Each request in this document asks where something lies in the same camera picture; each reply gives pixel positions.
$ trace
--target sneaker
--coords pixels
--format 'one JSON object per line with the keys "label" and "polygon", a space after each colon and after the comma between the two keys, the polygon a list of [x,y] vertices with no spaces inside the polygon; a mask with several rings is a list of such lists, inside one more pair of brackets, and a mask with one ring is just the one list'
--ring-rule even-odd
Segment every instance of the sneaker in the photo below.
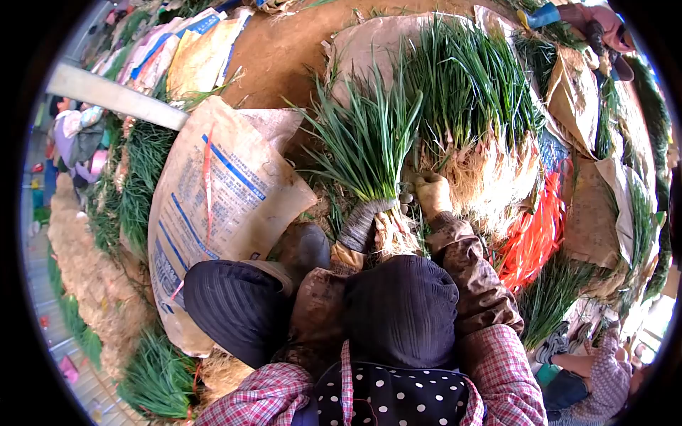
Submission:
{"label": "sneaker", "polygon": [[580,326],[580,328],[578,328],[578,331],[576,331],[576,338],[568,343],[568,353],[572,354],[573,352],[577,351],[577,349],[584,345],[584,343],[590,338],[591,334],[592,323],[585,322]]}
{"label": "sneaker", "polygon": [[552,356],[565,354],[568,351],[566,333],[568,333],[568,321],[562,321],[559,326],[547,337],[547,340],[535,351],[535,360],[541,364],[551,364]]}

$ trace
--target gloved hand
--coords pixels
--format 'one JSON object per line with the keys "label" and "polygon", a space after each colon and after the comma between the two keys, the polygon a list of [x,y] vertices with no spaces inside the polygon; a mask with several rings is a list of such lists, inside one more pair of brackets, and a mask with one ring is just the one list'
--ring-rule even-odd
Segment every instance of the gloved hand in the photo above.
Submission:
{"label": "gloved hand", "polygon": [[354,252],[367,253],[374,240],[374,235],[370,234],[374,215],[390,210],[397,203],[397,198],[360,202],[344,222],[338,240]]}
{"label": "gloved hand", "polygon": [[434,172],[425,172],[415,179],[415,191],[421,211],[430,221],[441,211],[452,212],[450,185],[447,179]]}
{"label": "gloved hand", "polygon": [[599,57],[599,72],[607,77],[611,75],[611,62],[608,60],[606,55]]}

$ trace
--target plaid shirt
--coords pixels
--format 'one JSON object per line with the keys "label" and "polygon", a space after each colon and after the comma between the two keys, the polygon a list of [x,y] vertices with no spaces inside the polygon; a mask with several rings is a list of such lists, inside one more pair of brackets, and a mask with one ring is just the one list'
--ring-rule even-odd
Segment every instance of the plaid shirt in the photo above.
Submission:
{"label": "plaid shirt", "polygon": [[[546,425],[542,392],[514,330],[494,325],[460,341],[469,363],[469,402],[463,425]],[[348,341],[341,353],[344,423],[352,412],[353,380]],[[196,420],[205,425],[290,425],[309,400],[313,383],[300,366],[268,364],[251,373],[237,390],[217,400]]]}

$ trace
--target blue stripe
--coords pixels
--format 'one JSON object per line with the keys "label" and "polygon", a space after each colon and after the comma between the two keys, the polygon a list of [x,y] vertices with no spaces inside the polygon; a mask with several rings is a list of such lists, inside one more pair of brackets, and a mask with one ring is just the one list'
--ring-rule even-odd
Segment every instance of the blue stripe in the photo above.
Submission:
{"label": "blue stripe", "polygon": [[[202,135],[201,138],[204,140],[205,143],[209,142],[208,136]],[[239,179],[244,185],[246,185],[248,189],[251,189],[251,192],[253,192],[256,195],[256,197],[260,198],[261,201],[265,199],[264,193],[259,191],[258,188],[256,188],[253,183],[249,182],[249,180],[246,179],[246,177],[239,171],[239,169],[234,167],[232,163],[230,163],[225,158],[225,156],[218,150],[218,148],[216,148],[215,144],[211,144],[211,151],[213,151],[213,153],[216,155],[216,157],[218,157],[220,162],[222,162],[225,165],[225,167],[227,167],[227,170],[230,170],[237,177],[237,179]]]}
{"label": "blue stripe", "polygon": [[182,215],[182,218],[185,220],[185,223],[187,224],[187,227],[190,229],[190,232],[192,233],[192,235],[194,235],[194,240],[196,240],[196,243],[199,244],[199,247],[201,247],[201,249],[203,250],[204,253],[211,256],[211,258],[213,258],[214,260],[217,260],[218,257],[216,256],[216,254],[213,253],[211,250],[207,249],[206,246],[201,242],[199,237],[196,235],[196,232],[192,228],[192,225],[190,225],[190,220],[187,218],[187,215],[182,210],[182,207],[180,207],[180,203],[177,201],[177,198],[175,197],[175,193],[171,193],[170,196],[173,199],[173,202],[175,203],[175,206],[177,207],[178,211]]}
{"label": "blue stripe", "polygon": [[[217,24],[220,21],[220,19],[216,15],[209,15],[206,18],[200,20],[199,22],[195,22],[194,24],[190,25],[189,27],[179,31],[175,35],[178,37],[182,38],[182,36],[185,34],[185,31],[195,31],[199,34],[204,34],[206,31],[210,30],[215,24]],[[151,48],[149,52],[147,52],[147,55],[143,59],[143,61],[140,63],[140,65],[137,68],[134,68],[132,72],[130,73],[130,76],[132,77],[133,80],[137,80],[138,76],[140,75],[140,72],[142,71],[142,67],[145,66],[149,58],[158,50],[163,43],[172,35],[173,33],[165,33],[161,37],[159,37],[159,40],[157,40],[156,44],[154,44],[154,47]]]}
{"label": "blue stripe", "polygon": [[159,226],[161,227],[161,230],[164,232],[164,235],[166,236],[166,240],[168,240],[168,244],[170,244],[170,248],[172,248],[173,251],[175,252],[175,255],[177,256],[177,259],[180,261],[180,264],[185,269],[185,271],[189,271],[190,269],[187,267],[185,262],[182,260],[182,257],[180,257],[180,252],[177,251],[175,244],[173,244],[173,242],[171,241],[171,237],[168,235],[168,233],[164,227],[164,224],[162,224],[161,221],[159,221]]}

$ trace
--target rubber boot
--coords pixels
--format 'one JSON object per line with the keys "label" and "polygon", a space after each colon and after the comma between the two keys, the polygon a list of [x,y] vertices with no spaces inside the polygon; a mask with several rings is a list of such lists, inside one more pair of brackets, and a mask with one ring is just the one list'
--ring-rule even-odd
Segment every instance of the rubber boot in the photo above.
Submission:
{"label": "rubber boot", "polygon": [[532,14],[527,14],[521,9],[516,11],[516,15],[525,29],[543,27],[561,19],[559,9],[551,3],[547,3]]}
{"label": "rubber boot", "polygon": [[296,282],[313,269],[329,269],[329,240],[325,231],[312,222],[297,224],[282,239],[278,262]]}
{"label": "rubber boot", "polygon": [[325,232],[312,222],[296,224],[278,241],[277,262],[240,260],[275,277],[286,296],[295,296],[303,278],[315,268],[329,269],[329,241]]}

